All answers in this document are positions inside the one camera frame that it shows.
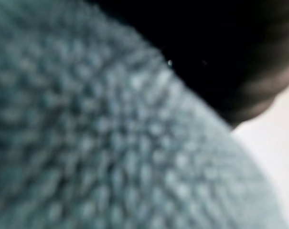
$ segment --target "knit garment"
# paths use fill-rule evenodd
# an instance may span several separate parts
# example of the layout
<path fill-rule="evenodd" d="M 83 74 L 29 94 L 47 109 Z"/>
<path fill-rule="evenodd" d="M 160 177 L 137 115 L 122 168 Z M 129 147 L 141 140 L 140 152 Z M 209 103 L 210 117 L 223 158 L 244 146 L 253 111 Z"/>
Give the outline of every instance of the knit garment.
<path fill-rule="evenodd" d="M 97 5 L 0 0 L 0 229 L 287 228 L 229 133 Z"/>

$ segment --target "knitted fabric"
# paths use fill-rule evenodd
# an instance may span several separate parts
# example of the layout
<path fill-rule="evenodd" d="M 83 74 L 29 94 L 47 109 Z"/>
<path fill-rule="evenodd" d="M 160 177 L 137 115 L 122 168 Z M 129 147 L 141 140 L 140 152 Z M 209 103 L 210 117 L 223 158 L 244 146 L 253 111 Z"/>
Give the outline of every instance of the knitted fabric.
<path fill-rule="evenodd" d="M 229 128 L 132 28 L 0 0 L 0 229 L 284 229 Z"/>

